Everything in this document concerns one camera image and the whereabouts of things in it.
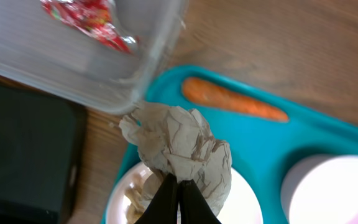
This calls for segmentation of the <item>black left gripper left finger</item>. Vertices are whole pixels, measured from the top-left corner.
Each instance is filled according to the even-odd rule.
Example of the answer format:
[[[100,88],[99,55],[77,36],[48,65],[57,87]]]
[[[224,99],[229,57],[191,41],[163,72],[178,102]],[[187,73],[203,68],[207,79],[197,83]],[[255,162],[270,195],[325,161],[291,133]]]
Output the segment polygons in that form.
[[[178,182],[168,174],[151,203],[135,224],[176,224],[178,212]]]

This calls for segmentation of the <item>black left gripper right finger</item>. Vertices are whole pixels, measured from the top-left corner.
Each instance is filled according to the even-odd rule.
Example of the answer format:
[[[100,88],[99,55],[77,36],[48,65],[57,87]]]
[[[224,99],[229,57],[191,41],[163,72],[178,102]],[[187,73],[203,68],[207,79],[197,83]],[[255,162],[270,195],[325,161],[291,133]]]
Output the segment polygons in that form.
[[[194,180],[180,183],[181,224],[221,224]]]

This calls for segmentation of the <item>paper napkin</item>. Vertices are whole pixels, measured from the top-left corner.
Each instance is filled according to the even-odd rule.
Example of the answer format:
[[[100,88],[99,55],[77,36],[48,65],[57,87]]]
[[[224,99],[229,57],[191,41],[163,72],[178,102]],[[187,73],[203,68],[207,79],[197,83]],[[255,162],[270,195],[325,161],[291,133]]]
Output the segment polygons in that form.
[[[161,182],[168,174],[179,182],[194,180],[212,212],[219,214],[231,189],[230,145],[214,137],[198,110],[145,102],[125,115],[119,127]]]

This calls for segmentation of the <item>red foil snack wrapper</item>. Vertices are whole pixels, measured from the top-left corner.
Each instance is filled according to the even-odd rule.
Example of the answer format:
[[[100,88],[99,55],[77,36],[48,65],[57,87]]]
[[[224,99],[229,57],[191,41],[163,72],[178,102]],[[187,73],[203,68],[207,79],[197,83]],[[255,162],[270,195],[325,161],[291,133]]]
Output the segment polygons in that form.
[[[42,7],[52,18],[97,40],[103,45],[134,54],[139,38],[121,25],[115,0],[41,0]]]

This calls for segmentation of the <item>rice and meat leftovers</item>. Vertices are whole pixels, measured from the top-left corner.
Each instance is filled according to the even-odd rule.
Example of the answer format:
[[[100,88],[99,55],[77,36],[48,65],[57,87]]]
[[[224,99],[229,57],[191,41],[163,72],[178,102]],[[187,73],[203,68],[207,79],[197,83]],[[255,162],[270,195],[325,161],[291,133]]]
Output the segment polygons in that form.
[[[161,183],[155,174],[148,177],[142,177],[140,174],[134,176],[133,182],[124,194],[131,202],[126,212],[129,224],[134,224],[143,215]]]

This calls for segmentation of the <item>pink plate with food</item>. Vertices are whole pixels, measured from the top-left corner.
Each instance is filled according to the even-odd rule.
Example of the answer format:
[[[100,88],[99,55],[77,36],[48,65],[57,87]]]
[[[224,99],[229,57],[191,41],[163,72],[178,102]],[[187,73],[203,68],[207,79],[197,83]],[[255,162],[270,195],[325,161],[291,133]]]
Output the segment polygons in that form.
[[[153,172],[140,162],[124,173],[113,188],[103,223],[128,224],[126,212],[131,202],[124,194],[136,174],[148,177]],[[231,190],[218,214],[218,220],[221,223],[262,224],[262,211],[254,191],[236,170],[231,169],[231,174]]]

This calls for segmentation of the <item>teal serving tray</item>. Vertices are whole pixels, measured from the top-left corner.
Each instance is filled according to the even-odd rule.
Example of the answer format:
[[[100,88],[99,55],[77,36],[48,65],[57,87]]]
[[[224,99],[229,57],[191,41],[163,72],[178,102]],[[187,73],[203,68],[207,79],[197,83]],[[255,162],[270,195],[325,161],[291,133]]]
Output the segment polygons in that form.
[[[192,103],[181,91],[182,83],[190,77],[272,105],[284,111],[289,121],[271,121]],[[165,72],[134,110],[145,102],[196,109],[203,115],[214,137],[229,143],[231,169],[236,170],[254,191],[263,223],[289,223],[280,194],[287,172],[297,162],[318,155],[358,156],[358,127],[203,68],[182,66]],[[129,143],[116,183],[140,162],[143,163],[137,146]]]

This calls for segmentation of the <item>orange carrot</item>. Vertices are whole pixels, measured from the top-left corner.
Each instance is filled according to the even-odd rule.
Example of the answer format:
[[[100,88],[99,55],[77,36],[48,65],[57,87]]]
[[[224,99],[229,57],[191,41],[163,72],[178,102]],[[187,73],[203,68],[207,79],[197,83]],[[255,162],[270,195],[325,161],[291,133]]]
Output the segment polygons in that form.
[[[233,111],[271,121],[288,122],[288,115],[267,103],[236,93],[204,79],[190,77],[182,83],[184,97],[197,105]]]

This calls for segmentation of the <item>black bin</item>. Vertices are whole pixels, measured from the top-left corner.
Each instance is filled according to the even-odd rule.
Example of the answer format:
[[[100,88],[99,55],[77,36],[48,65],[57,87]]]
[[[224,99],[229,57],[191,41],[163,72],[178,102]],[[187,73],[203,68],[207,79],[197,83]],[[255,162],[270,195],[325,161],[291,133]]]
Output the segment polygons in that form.
[[[66,223],[72,213],[86,109],[0,85],[0,223]]]

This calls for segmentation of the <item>clear plastic bin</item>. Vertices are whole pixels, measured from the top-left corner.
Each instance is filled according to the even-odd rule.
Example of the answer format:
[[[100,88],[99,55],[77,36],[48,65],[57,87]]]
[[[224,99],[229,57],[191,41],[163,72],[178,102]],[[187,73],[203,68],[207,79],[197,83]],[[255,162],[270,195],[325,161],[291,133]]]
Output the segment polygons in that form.
[[[139,38],[132,54],[51,18],[40,1],[0,0],[0,75],[107,113],[130,111],[170,56],[188,3],[115,5],[120,25]]]

